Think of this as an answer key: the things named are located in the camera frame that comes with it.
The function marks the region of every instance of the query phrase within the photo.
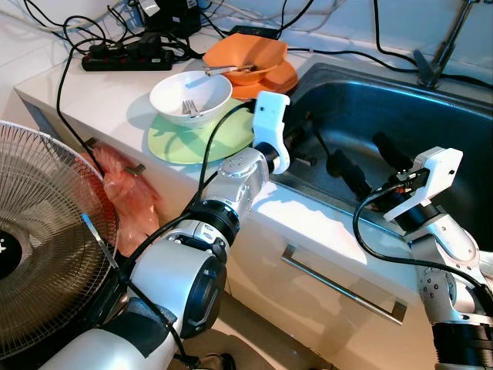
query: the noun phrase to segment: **drawer handle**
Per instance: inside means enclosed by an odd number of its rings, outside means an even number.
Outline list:
[[[370,310],[375,314],[381,316],[382,318],[386,318],[387,320],[392,321],[397,325],[402,325],[402,321],[404,320],[404,316],[406,315],[407,306],[405,306],[400,302],[395,301],[394,307],[392,308],[392,312],[384,310],[382,307],[377,306],[375,303],[370,302],[369,300],[361,297],[360,295],[354,293],[353,291],[350,291],[345,287],[339,285],[335,281],[332,281],[331,279],[323,276],[322,274],[319,274],[318,272],[312,270],[308,266],[305,266],[304,264],[301,264],[300,262],[296,261],[293,258],[293,254],[295,251],[296,251],[296,247],[288,244],[286,249],[284,250],[283,255],[281,256],[281,260],[283,260],[287,264],[290,264],[293,267],[298,268],[299,270],[302,270],[302,272],[309,274],[313,278],[316,278],[321,283],[324,283],[326,286],[331,287],[335,291],[338,291],[342,295],[345,295],[346,297],[352,299],[359,305],[365,307],[367,310]]]

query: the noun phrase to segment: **fork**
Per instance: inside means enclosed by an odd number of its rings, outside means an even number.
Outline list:
[[[255,66],[252,62],[245,62],[242,66],[218,66],[218,67],[206,67],[206,75],[214,76],[219,75],[225,72],[232,71],[243,71],[248,69],[248,72],[253,72],[257,70],[257,66]]]
[[[188,114],[190,118],[202,116],[202,114],[200,114],[197,108],[195,107],[195,103],[191,99],[182,101],[182,112],[183,114]]]

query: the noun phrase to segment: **white bowl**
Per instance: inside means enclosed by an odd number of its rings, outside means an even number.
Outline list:
[[[164,118],[179,126],[198,129],[223,113],[231,97],[231,82],[222,75],[207,76],[204,71],[181,72],[154,86],[150,102]],[[183,100],[191,99],[201,116],[183,114]]]

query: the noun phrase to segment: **stainless steel sink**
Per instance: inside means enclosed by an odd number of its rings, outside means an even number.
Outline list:
[[[285,132],[307,125],[307,113],[329,151],[343,150],[377,188],[395,173],[371,139],[385,133],[411,159],[434,146],[464,152],[453,186],[434,199],[466,230],[484,251],[493,251],[492,106],[459,96],[429,92],[401,82],[377,78],[327,64],[314,65],[291,96]],[[317,158],[315,166],[293,161],[278,183],[352,213],[356,197],[341,178],[326,171],[326,154],[315,136],[296,149]],[[364,218],[390,232],[395,224],[368,212]]]

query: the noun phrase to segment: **cabinet drawer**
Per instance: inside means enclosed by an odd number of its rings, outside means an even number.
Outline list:
[[[288,244],[250,220],[228,260],[232,295],[343,370],[434,367],[431,326],[422,306],[408,305],[402,326],[396,325],[283,261]],[[295,247],[292,260],[392,312],[396,297],[307,247]]]

